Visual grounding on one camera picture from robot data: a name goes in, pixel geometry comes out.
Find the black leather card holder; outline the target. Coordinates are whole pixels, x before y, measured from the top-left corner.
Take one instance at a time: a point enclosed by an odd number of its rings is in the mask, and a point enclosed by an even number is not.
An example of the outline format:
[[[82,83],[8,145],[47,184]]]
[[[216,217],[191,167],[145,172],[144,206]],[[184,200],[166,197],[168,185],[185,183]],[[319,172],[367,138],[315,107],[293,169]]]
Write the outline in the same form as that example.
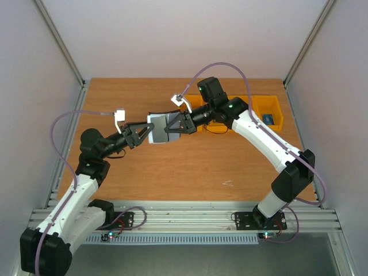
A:
[[[163,144],[178,140],[179,133],[167,133],[164,129],[179,113],[179,110],[165,113],[150,112],[147,116],[147,122],[154,124],[154,128],[148,135],[148,142],[150,144]]]

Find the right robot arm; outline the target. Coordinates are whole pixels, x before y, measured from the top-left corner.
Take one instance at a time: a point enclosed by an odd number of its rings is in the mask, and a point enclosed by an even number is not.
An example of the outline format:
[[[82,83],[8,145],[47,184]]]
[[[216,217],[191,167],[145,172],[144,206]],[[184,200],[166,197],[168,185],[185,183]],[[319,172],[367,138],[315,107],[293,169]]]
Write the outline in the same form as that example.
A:
[[[295,200],[313,182],[315,155],[310,150],[300,151],[281,139],[257,117],[249,102],[239,97],[229,99],[217,78],[203,79],[197,87],[204,105],[180,112],[164,127],[164,131],[192,134],[198,126],[215,121],[241,135],[258,149],[279,173],[271,184],[270,192],[252,211],[252,220],[257,227],[266,228],[273,223],[279,210]]]

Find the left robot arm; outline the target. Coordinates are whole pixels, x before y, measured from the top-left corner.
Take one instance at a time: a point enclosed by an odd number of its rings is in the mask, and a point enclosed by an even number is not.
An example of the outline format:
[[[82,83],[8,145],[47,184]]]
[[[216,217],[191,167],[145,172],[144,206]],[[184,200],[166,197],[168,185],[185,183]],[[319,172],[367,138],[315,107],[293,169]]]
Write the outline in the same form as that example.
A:
[[[108,137],[94,128],[81,134],[79,164],[68,190],[43,222],[35,229],[27,228],[20,237],[23,271],[65,275],[86,238],[99,227],[109,229],[115,224],[113,203],[88,200],[108,174],[107,158],[139,146],[153,129],[153,123],[134,122]]]

